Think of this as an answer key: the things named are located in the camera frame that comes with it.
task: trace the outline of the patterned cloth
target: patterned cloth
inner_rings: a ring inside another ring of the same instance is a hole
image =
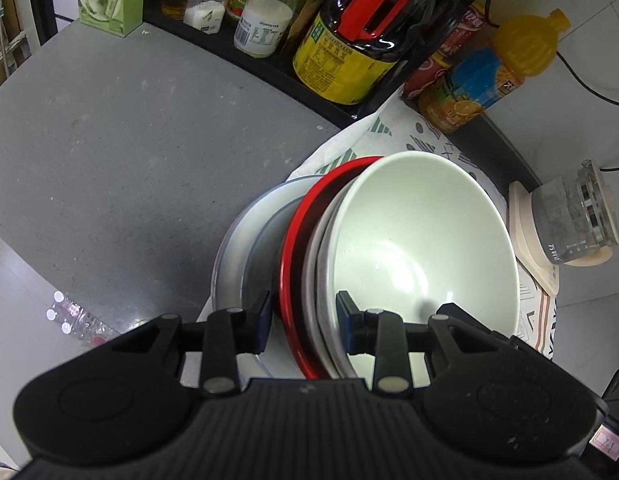
[[[391,155],[407,150],[444,156],[467,171],[489,195],[507,223],[507,200],[478,166],[415,110],[398,99],[385,103],[378,117],[365,118],[324,143],[289,177],[327,173],[360,156]],[[548,358],[554,352],[556,298],[548,296],[519,264],[521,313],[516,335]]]

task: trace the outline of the large plastic jug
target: large plastic jug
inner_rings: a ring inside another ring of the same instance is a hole
[[[556,56],[558,35],[570,27],[560,9],[505,22],[488,46],[463,61],[418,97],[418,109],[435,127],[452,133],[496,101],[539,75]]]

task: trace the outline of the yellow label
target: yellow label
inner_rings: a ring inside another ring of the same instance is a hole
[[[362,101],[395,63],[376,61],[332,34],[316,17],[294,56],[294,71],[321,97],[342,105]]]

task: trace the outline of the black rack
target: black rack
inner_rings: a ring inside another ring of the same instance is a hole
[[[475,0],[441,0],[434,18],[423,30],[422,39],[381,80],[376,88],[358,105],[338,105],[323,99],[308,89],[294,74],[292,54],[281,49],[265,59],[254,59],[234,48],[234,26],[224,23],[216,34],[205,34],[195,30],[160,11],[161,0],[144,0],[143,20],[158,28],[171,32],[179,38],[196,44],[230,63],[278,88],[306,107],[326,118],[339,128],[377,110],[405,80],[421,66],[449,36],[467,8]]]

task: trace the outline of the gray tabletop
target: gray tabletop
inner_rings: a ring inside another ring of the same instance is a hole
[[[74,23],[0,88],[0,236],[119,331],[193,320],[232,220],[336,131],[151,25]]]

